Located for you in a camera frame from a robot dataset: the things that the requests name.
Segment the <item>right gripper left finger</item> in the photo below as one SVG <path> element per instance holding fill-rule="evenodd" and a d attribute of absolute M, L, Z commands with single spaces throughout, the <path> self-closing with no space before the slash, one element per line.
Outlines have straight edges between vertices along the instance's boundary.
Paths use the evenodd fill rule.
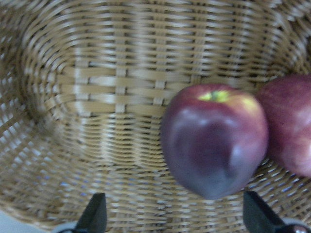
<path fill-rule="evenodd" d="M 107 226 L 105 193 L 95 193 L 87 204 L 74 233 L 104 233 Z"/>

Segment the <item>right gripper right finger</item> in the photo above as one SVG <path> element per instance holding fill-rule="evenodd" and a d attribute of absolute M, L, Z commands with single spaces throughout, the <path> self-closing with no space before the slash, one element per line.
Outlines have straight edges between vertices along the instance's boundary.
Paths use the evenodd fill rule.
<path fill-rule="evenodd" d="M 243 193 L 243 222 L 250 233 L 278 233 L 284 221 L 255 191 Z"/>

